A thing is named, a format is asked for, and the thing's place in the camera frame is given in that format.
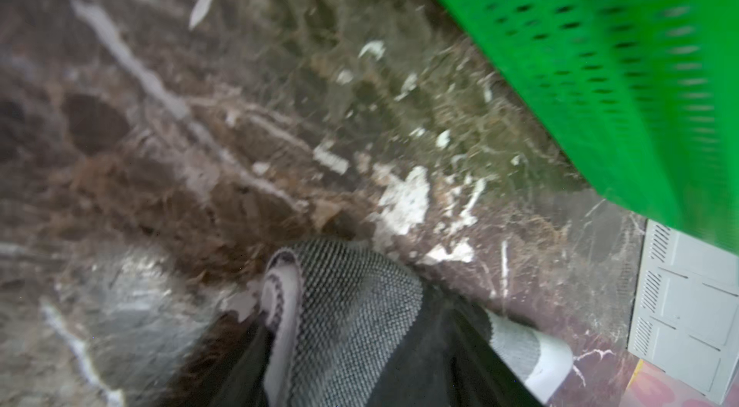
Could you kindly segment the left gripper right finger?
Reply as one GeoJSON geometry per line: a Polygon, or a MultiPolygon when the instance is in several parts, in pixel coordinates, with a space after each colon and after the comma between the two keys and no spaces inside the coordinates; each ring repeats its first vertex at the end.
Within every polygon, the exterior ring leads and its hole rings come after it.
{"type": "Polygon", "coordinates": [[[371,406],[540,406],[492,349],[482,307],[423,286],[421,310],[383,368],[371,406]]]}

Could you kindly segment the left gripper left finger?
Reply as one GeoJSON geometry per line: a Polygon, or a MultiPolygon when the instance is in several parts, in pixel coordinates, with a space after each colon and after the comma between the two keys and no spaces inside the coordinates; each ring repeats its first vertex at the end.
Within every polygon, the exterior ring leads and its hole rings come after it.
{"type": "Polygon", "coordinates": [[[265,317],[240,323],[242,334],[179,406],[268,406],[264,380],[274,335],[265,317]]]}

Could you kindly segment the grey black checked scarf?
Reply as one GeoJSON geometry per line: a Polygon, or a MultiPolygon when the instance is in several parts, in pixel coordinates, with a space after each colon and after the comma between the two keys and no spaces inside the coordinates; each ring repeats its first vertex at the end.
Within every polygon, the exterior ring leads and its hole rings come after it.
{"type": "MultiPolygon", "coordinates": [[[[277,250],[255,315],[274,335],[268,406],[371,406],[373,387],[421,310],[424,285],[445,288],[352,241],[277,250]]],[[[573,368],[571,347],[473,303],[492,324],[492,349],[545,405],[573,368]]]]}

